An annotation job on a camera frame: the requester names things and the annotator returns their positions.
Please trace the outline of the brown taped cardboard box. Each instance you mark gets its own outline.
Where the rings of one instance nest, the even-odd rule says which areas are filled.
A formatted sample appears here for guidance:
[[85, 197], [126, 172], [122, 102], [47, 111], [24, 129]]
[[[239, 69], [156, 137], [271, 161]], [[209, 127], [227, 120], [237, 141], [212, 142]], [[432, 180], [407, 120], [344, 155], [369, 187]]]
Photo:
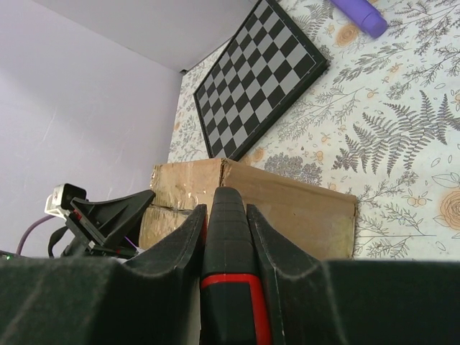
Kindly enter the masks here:
[[154, 167], [156, 196], [143, 215], [139, 245], [148, 249], [171, 234], [198, 204], [212, 206], [218, 187], [231, 187], [254, 204], [284, 237], [317, 259], [349, 259], [357, 199], [226, 159]]

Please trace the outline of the black white checkerboard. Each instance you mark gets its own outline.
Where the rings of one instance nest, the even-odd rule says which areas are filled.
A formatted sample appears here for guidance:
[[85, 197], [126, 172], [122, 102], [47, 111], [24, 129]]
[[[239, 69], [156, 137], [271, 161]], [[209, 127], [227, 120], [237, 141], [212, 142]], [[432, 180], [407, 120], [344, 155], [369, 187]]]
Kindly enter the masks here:
[[276, 1], [258, 1], [193, 94], [209, 157], [240, 160], [328, 67]]

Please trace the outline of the red black utility knife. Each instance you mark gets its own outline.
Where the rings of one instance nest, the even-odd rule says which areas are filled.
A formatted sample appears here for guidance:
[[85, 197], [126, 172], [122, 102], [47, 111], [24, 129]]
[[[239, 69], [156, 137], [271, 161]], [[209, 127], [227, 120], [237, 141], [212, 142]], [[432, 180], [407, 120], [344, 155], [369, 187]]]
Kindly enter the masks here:
[[230, 187], [214, 193], [200, 292], [203, 344], [271, 344], [247, 215], [239, 192]]

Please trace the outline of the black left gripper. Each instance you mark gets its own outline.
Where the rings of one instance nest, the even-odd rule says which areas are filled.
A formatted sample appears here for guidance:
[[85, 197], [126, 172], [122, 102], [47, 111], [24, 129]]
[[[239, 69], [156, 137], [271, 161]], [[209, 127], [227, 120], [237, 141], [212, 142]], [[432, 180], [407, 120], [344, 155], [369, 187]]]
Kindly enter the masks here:
[[140, 248], [130, 243], [119, 247], [124, 237], [142, 219], [147, 207], [155, 197], [152, 190], [128, 195], [110, 201], [91, 202], [74, 198], [74, 207], [65, 225], [54, 231], [47, 245], [49, 258], [54, 258], [54, 246], [67, 230], [75, 238], [64, 249], [61, 257], [113, 257], [131, 259], [140, 253]]

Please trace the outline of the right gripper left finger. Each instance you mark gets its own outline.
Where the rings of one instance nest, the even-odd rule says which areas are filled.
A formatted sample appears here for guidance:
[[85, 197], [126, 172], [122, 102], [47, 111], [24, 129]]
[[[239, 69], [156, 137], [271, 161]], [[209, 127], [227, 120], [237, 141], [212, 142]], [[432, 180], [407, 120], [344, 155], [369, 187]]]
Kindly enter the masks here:
[[207, 208], [125, 262], [1, 261], [3, 344], [197, 344]]

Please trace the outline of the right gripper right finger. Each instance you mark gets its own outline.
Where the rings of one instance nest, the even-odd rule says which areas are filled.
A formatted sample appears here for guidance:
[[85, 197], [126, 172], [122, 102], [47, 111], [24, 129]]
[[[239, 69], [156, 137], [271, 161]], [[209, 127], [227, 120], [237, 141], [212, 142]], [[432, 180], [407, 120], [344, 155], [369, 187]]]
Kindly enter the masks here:
[[319, 260], [247, 206], [274, 344], [457, 344], [457, 262]]

